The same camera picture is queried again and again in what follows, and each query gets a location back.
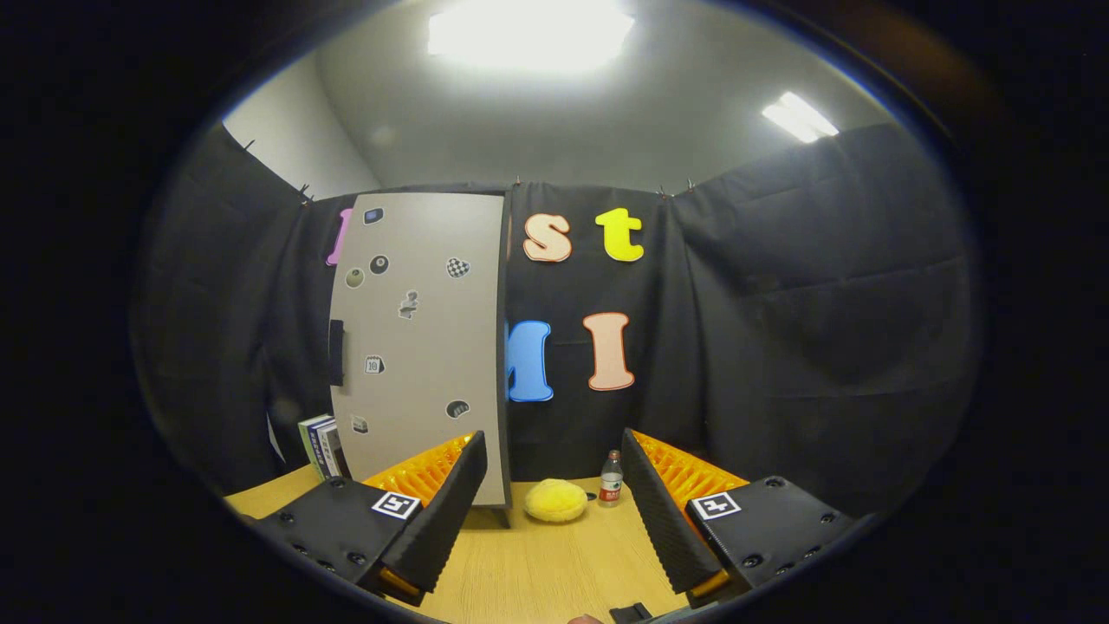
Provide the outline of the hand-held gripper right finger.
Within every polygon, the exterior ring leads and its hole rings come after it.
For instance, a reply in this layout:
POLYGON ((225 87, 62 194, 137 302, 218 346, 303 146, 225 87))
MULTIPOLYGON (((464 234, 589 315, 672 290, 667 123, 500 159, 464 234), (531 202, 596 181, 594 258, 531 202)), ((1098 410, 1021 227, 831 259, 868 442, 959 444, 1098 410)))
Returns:
POLYGON ((876 523, 875 514, 851 515, 785 477, 740 478, 633 429, 620 450, 657 557, 693 608, 796 577, 876 523))

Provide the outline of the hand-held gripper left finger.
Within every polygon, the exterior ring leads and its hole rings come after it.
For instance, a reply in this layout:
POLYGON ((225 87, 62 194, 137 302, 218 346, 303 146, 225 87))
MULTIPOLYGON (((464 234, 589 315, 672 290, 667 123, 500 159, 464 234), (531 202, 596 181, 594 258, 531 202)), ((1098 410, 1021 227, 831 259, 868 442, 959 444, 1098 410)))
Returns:
POLYGON ((485 438, 458 436, 364 481, 326 479, 252 528, 282 553, 418 607, 486 478, 485 438))

